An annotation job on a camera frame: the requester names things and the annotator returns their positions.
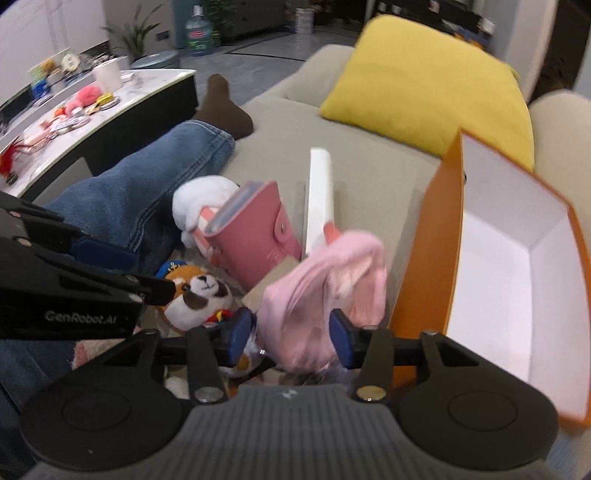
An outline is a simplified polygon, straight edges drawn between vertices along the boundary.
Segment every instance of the marble tabletop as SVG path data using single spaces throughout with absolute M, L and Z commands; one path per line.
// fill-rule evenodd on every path
M 192 75 L 195 70 L 181 69 L 146 69 L 123 70 L 121 73 L 132 73 L 134 78 L 124 83 L 117 90 L 115 96 L 121 101 L 112 108 L 97 112 L 91 116 L 90 122 L 64 135 L 53 139 L 39 152 L 27 157 L 21 156 L 16 162 L 14 170 L 18 174 L 18 180 L 11 186 L 4 184 L 2 191 L 20 197 L 36 180 L 47 170 L 59 162 L 69 151 L 79 145 L 83 140 L 92 135 L 102 126 L 126 112 L 134 105 L 150 98 L 165 88 L 174 85 Z M 35 125 L 25 130 L 25 136 L 34 135 L 41 130 L 39 124 L 43 119 L 53 117 L 53 111 L 43 116 Z

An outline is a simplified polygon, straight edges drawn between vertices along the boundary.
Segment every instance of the orange box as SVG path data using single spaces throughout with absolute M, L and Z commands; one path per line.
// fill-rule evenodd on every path
M 425 193 L 389 328 L 442 332 L 591 426 L 590 286 L 570 202 L 460 131 Z

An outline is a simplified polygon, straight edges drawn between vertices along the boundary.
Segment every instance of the white plush toy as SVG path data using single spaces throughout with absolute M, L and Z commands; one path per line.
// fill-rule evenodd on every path
M 210 258 L 210 246 L 200 233 L 237 190 L 238 185 L 231 180 L 210 175 L 188 181 L 174 192 L 173 218 L 185 247 L 198 247 L 205 258 Z

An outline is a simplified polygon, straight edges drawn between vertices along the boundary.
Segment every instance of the yellow pillow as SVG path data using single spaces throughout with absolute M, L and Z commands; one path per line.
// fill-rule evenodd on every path
M 439 156 L 461 127 L 534 167 L 530 114 L 511 67 L 391 15 L 365 27 L 320 114 Z

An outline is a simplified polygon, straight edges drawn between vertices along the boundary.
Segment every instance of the potted plant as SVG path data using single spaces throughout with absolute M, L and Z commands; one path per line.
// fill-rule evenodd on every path
M 139 15 L 142 11 L 142 2 L 138 4 L 135 9 L 134 20 L 131 26 L 125 23 L 124 27 L 117 27 L 116 25 L 108 24 L 106 27 L 101 27 L 111 35 L 118 38 L 125 46 L 125 49 L 131 57 L 131 63 L 145 56 L 145 38 L 153 29 L 158 28 L 160 23 L 149 24 L 148 20 L 154 15 L 164 4 L 159 4 L 154 7 L 143 21 L 139 21 Z
M 205 14 L 213 25 L 213 39 L 219 47 L 222 37 L 228 36 L 234 26 L 234 4 L 229 0 L 205 0 Z

